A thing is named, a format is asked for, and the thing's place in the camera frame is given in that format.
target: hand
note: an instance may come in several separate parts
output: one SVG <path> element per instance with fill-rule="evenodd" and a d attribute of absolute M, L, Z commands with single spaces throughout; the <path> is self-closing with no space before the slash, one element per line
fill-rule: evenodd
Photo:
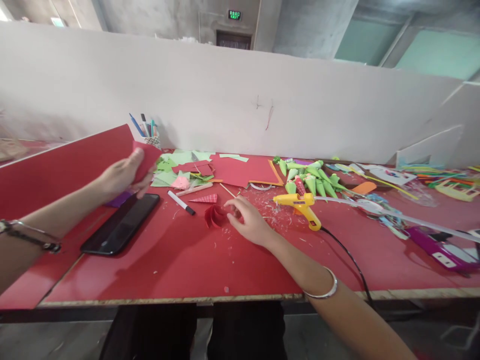
<path fill-rule="evenodd" d="M 136 148 L 128 158 L 109 166 L 90 186 L 99 191 L 101 196 L 105 196 L 104 203 L 115 199 L 125 190 L 136 193 L 136 197 L 141 199 L 147 192 L 156 169 L 152 166 L 142 181 L 132 184 L 143 159 L 144 151 Z"/>
<path fill-rule="evenodd" d="M 265 222 L 257 208 L 243 196 L 239 195 L 232 200 L 228 200 L 224 206 L 231 206 L 233 209 L 233 214 L 227 214 L 230 224 L 252 243 L 268 247 L 269 243 L 277 235 Z M 243 223 L 237 219 L 240 216 L 243 217 Z"/>

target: green paper cone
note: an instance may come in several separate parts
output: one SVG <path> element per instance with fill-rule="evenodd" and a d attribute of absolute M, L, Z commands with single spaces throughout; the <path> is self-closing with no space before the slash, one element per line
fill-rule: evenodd
<path fill-rule="evenodd" d="M 305 184 L 308 187 L 308 190 L 315 196 L 317 193 L 317 186 L 315 184 L 315 177 L 310 175 L 305 178 Z"/>
<path fill-rule="evenodd" d="M 278 165 L 280 165 L 280 170 L 283 176 L 287 176 L 287 163 L 285 162 L 285 160 L 280 160 L 278 162 Z"/>
<path fill-rule="evenodd" d="M 324 183 L 322 182 L 322 180 L 317 179 L 317 180 L 315 180 L 315 183 L 316 183 L 316 190 L 318 191 L 320 196 L 326 198 L 327 193 L 325 192 Z"/>
<path fill-rule="evenodd" d="M 337 193 L 334 191 L 334 189 L 332 188 L 332 185 L 329 182 L 324 181 L 323 182 L 323 187 L 325 188 L 326 193 L 328 195 L 330 195 L 332 198 L 335 198 L 335 199 L 339 198 L 337 196 Z"/>
<path fill-rule="evenodd" d="M 298 174 L 299 174 L 299 170 L 298 170 L 298 169 L 290 169 L 290 170 L 288 171 L 287 181 L 294 179 L 295 176 L 297 176 Z"/>
<path fill-rule="evenodd" d="M 288 194 L 295 194 L 297 192 L 297 184 L 293 181 L 289 181 L 285 184 L 285 190 Z"/>
<path fill-rule="evenodd" d="M 320 179 L 320 174 L 318 172 L 318 170 L 315 168 L 315 167 L 312 167 L 312 166 L 307 166 L 306 170 L 305 170 L 307 173 L 310 173 L 312 174 L 314 177 L 316 178 L 319 178 Z"/>
<path fill-rule="evenodd" d="M 315 169 L 320 169 L 324 165 L 324 162 L 322 160 L 317 160 L 315 162 L 312 162 L 309 167 L 315 168 Z"/>
<path fill-rule="evenodd" d="M 287 168 L 288 170 L 290 170 L 290 169 L 305 169 L 306 166 L 305 166 L 305 165 L 297 164 L 296 162 L 287 162 L 287 163 L 286 163 L 286 168 Z"/>
<path fill-rule="evenodd" d="M 339 184 L 340 178 L 337 174 L 332 174 L 330 176 L 330 181 L 331 181 L 331 185 L 332 185 L 332 187 L 334 188 L 335 191 L 340 192 L 342 190 L 347 190 L 347 188 L 345 186 Z"/>
<path fill-rule="evenodd" d="M 318 173 L 320 174 L 320 177 L 322 180 L 325 180 L 329 184 L 332 183 L 329 179 L 329 176 L 325 173 L 325 171 L 323 171 L 322 169 L 318 169 Z"/>

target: bracelet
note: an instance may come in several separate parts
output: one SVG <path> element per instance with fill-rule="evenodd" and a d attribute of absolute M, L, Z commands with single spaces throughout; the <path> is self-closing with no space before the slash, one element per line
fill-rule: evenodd
<path fill-rule="evenodd" d="M 306 291 L 303 291 L 305 293 L 305 295 L 307 295 L 308 297 L 310 298 L 313 298 L 313 299 L 328 299 L 330 298 L 333 294 L 335 294 L 337 292 L 337 286 L 338 286 L 338 283 L 339 281 L 337 280 L 337 277 L 335 276 L 335 274 L 332 272 L 332 270 L 330 270 L 328 267 L 325 267 L 325 269 L 328 270 L 328 272 L 330 273 L 331 277 L 333 278 L 333 286 L 331 287 L 330 291 L 327 292 L 325 295 L 312 295 L 312 294 L 309 294 L 308 292 Z"/>
<path fill-rule="evenodd" d="M 60 240 L 56 236 L 50 235 L 49 233 L 47 233 L 43 230 L 28 226 L 28 225 L 26 225 L 23 222 L 18 221 L 18 220 L 13 220 L 12 222 L 8 222 L 4 219 L 0 220 L 0 234 L 6 233 L 7 235 L 10 235 L 11 237 L 28 241 L 29 243 L 32 243 L 34 245 L 37 245 L 37 246 L 41 247 L 42 250 L 50 251 L 52 254 L 57 254 L 62 249 L 62 244 L 60 242 L 45 242 L 45 241 L 38 240 L 37 238 L 26 235 L 26 234 L 24 234 L 24 233 L 22 233 L 18 230 L 14 230 L 13 225 L 21 225 L 21 226 L 23 226 L 27 229 L 36 231 L 36 232 L 38 232 L 42 235 L 46 235 L 49 238 L 52 238 L 52 239 L 55 239 L 55 240 Z"/>

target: glue gun cord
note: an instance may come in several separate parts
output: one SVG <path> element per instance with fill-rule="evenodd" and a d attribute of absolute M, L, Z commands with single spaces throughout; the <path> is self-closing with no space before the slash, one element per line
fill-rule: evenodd
<path fill-rule="evenodd" d="M 358 270 L 358 273 L 360 274 L 360 277 L 361 277 L 361 281 L 363 282 L 363 287 L 365 288 L 365 293 L 366 293 L 366 298 L 368 299 L 368 304 L 371 306 L 371 308 L 375 311 L 377 311 L 377 309 L 375 308 L 375 304 L 374 304 L 374 300 L 372 299 L 372 296 L 370 295 L 370 290 L 369 290 L 369 286 L 367 285 L 367 281 L 365 280 L 365 276 L 364 274 L 362 273 L 362 270 L 360 270 L 360 267 L 359 265 L 357 264 L 357 262 L 355 261 L 354 257 L 352 256 L 352 254 L 350 253 L 350 251 L 347 250 L 347 248 L 340 242 L 340 240 L 337 239 L 337 237 L 335 235 L 333 235 L 327 228 L 325 227 L 322 227 L 320 230 L 323 230 L 324 232 L 326 232 L 328 235 L 330 235 L 332 237 L 333 240 L 335 240 L 338 245 L 341 246 L 341 248 L 343 250 L 345 250 L 346 254 L 350 257 L 350 259 L 353 261 L 353 263 L 355 264 L 356 266 L 356 269 Z"/>

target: white marker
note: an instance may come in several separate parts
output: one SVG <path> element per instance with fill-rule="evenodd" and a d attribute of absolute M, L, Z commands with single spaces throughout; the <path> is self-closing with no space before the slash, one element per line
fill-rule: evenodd
<path fill-rule="evenodd" d="M 180 205 L 182 208 L 184 208 L 190 215 L 195 215 L 195 211 L 190 206 L 188 206 L 186 203 L 184 203 L 182 200 L 180 200 L 179 197 L 177 195 L 175 195 L 173 192 L 168 191 L 168 195 L 170 195 L 170 197 L 173 200 L 175 200 L 175 202 L 178 205 Z"/>

